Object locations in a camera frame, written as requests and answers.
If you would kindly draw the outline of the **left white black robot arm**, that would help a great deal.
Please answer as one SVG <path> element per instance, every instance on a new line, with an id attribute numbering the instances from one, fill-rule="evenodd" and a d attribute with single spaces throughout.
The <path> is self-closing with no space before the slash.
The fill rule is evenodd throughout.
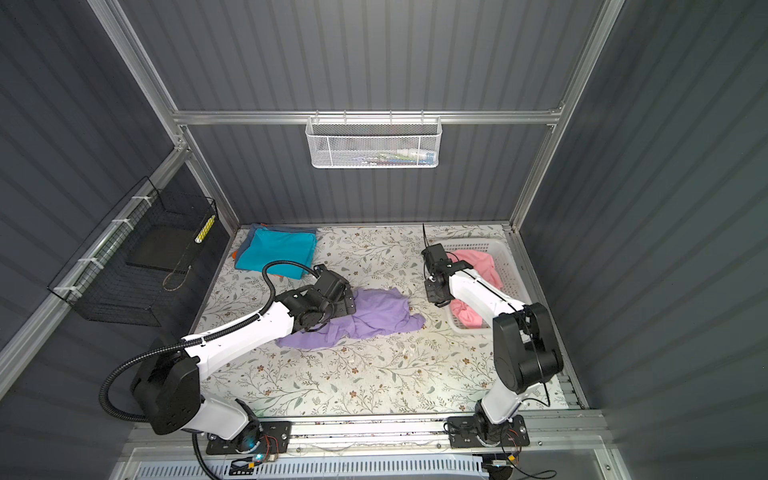
<path id="1" fill-rule="evenodd" d="M 221 400 L 203 391 L 202 381 L 246 353 L 294 333 L 316 331 L 356 311 L 352 287 L 340 274 L 317 265 L 312 284 L 277 293 L 261 309 L 200 335 L 192 346 L 142 361 L 131 385 L 134 399 L 157 435 L 177 431 L 209 434 L 239 453 L 265 444 L 256 414 L 243 401 Z"/>

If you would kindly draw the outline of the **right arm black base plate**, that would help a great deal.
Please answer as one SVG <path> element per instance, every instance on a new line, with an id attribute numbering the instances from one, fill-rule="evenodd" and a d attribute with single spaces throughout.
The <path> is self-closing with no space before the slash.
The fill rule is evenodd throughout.
<path id="1" fill-rule="evenodd" d="M 521 415 L 501 424 L 482 424 L 476 416 L 452 416 L 444 422 L 443 429 L 454 449 L 519 449 L 530 445 L 528 429 Z"/>

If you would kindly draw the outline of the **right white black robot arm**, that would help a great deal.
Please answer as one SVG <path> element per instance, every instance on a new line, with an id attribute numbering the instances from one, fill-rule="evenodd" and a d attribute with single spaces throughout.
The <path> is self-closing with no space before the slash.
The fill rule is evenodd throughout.
<path id="1" fill-rule="evenodd" d="M 472 423 L 449 420 L 448 431 L 474 435 L 482 443 L 499 443 L 504 427 L 527 401 L 548 406 L 550 398 L 533 398 L 528 390 L 545 387 L 564 368 L 550 311 L 541 303 L 525 304 L 483 279 L 467 261 L 452 258 L 441 244 L 422 250 L 428 301 L 445 307 L 459 300 L 479 314 L 492 330 L 497 380 L 478 401 Z"/>

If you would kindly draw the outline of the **white plastic laundry basket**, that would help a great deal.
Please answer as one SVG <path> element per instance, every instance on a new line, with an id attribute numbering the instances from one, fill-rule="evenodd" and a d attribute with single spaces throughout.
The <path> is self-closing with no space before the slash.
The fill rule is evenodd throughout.
<path id="1" fill-rule="evenodd" d="M 469 237 L 438 239 L 446 251 L 472 250 L 490 255 L 494 260 L 495 271 L 501 279 L 500 290 L 524 304 L 531 302 L 531 297 L 524 286 L 512 252 L 507 243 L 494 238 Z M 468 328 L 452 313 L 449 307 L 442 308 L 448 326 L 457 335 L 490 335 L 491 327 L 484 322 L 481 328 Z"/>

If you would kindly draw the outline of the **purple printed t shirt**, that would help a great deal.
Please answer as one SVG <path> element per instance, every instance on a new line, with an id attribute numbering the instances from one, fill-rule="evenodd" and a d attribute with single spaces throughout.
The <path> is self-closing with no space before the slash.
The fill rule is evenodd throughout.
<path id="1" fill-rule="evenodd" d="M 314 332 L 297 332 L 277 339 L 281 348 L 317 350 L 330 348 L 344 339 L 369 339 L 421 330 L 426 320 L 413 313 L 409 298 L 397 288 L 356 289 L 356 312 L 332 319 Z"/>

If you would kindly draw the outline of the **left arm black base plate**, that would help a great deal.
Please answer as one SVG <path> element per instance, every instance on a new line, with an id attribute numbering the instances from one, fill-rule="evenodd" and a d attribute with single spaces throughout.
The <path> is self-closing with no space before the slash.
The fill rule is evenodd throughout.
<path id="1" fill-rule="evenodd" d="M 254 455 L 265 458 L 287 452 L 292 423 L 289 421 L 252 421 L 231 440 L 208 435 L 207 455 Z"/>

